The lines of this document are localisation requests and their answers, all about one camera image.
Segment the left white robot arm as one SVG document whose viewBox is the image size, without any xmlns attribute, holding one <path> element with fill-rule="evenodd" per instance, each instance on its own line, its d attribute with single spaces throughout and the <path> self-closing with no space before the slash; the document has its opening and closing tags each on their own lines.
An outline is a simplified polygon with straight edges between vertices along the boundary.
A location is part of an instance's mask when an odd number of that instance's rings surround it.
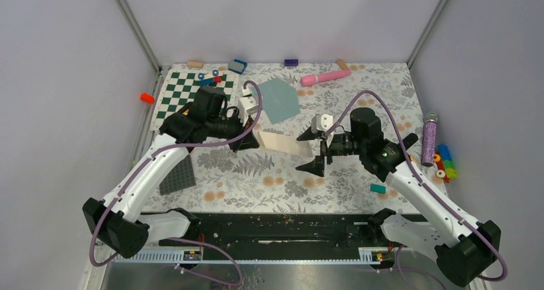
<svg viewBox="0 0 544 290">
<path fill-rule="evenodd" d="M 89 198 L 83 214 L 92 234 L 89 259 L 97 241 L 115 254 L 130 258 L 146 244 L 177 239 L 190 246 L 199 237 L 193 217 L 182 209 L 144 214 L 144 205 L 171 170 L 194 148 L 230 146 L 232 151 L 258 148 L 252 130 L 262 112 L 262 93 L 254 81 L 242 87 L 246 93 L 236 107 L 228 106 L 226 95 L 216 87 L 200 87 L 194 100 L 169 115 L 139 162 L 118 186 L 101 200 Z"/>
</svg>

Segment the cream paper letter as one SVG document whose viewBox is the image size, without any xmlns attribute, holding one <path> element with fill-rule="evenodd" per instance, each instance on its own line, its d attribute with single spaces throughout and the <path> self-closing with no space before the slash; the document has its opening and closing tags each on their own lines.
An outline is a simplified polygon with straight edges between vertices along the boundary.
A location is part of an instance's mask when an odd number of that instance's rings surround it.
<svg viewBox="0 0 544 290">
<path fill-rule="evenodd" d="M 299 157 L 310 158 L 314 155 L 309 141 L 298 141 L 293 136 L 258 131 L 257 140 L 264 149 Z"/>
</svg>

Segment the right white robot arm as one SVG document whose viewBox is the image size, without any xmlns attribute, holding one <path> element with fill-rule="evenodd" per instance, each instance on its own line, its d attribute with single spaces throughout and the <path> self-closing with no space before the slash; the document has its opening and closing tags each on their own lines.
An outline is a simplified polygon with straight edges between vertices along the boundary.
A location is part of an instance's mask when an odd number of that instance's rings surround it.
<svg viewBox="0 0 544 290">
<path fill-rule="evenodd" d="M 424 226 L 391 209 L 382 209 L 368 221 L 368 238 L 376 246 L 389 241 L 405 245 L 434 260 L 451 283 L 465 287 L 496 260 L 501 230 L 467 213 L 445 196 L 405 157 L 402 148 L 413 145 L 418 136 L 410 133 L 402 143 L 387 140 L 381 120 L 370 108 L 350 112 L 347 132 L 327 135 L 333 128 L 331 115 L 316 115 L 298 141 L 319 139 L 319 153 L 297 170 L 323 177 L 333 157 L 357 155 L 365 170 L 397 190 L 428 221 Z"/>
</svg>

